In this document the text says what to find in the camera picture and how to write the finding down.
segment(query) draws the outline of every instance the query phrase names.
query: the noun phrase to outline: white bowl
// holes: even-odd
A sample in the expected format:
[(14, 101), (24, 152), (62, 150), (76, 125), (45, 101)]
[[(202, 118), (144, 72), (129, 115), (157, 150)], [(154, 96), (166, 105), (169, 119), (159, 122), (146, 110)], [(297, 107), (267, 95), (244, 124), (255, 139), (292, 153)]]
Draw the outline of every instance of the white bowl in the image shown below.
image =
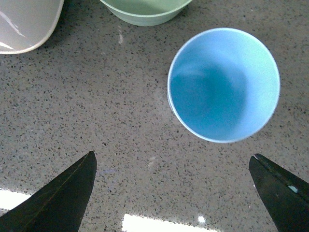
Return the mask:
[(29, 52), (53, 33), (64, 0), (0, 0), (0, 54)]

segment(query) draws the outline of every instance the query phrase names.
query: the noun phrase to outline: gray speckled countertop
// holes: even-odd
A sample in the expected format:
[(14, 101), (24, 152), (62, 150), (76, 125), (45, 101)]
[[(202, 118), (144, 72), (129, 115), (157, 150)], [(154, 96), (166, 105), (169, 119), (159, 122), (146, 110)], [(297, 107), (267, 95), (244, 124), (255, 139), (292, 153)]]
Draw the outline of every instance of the gray speckled countertop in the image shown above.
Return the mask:
[[(257, 37), (281, 74), (270, 122), (232, 144), (194, 136), (167, 101), (178, 49), (217, 27)], [(125, 23), (99, 0), (72, 0), (43, 46), (1, 56), (0, 188), (33, 194), (94, 150), (98, 174), (81, 232), (121, 231), (125, 214), (275, 232), (248, 163), (261, 153), (309, 182), (308, 28), (306, 0), (194, 0), (154, 27)]]

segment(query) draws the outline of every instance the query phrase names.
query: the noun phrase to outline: plastic cup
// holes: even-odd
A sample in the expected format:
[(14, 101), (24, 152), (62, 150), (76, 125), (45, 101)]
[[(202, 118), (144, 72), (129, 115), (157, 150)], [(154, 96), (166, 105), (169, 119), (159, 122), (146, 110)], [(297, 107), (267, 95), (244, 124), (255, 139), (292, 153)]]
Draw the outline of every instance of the plastic cup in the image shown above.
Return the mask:
[(194, 135), (217, 143), (245, 139), (273, 115), (280, 94), (276, 62), (257, 38), (237, 29), (204, 31), (176, 54), (169, 104)]

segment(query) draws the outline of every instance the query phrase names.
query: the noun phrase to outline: green bowl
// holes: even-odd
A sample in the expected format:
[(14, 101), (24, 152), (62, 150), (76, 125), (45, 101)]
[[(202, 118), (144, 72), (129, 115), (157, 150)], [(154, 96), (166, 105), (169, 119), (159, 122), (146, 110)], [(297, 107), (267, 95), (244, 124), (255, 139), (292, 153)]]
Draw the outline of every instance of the green bowl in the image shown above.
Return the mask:
[(137, 26), (154, 26), (175, 17), (192, 0), (100, 0), (118, 18)]

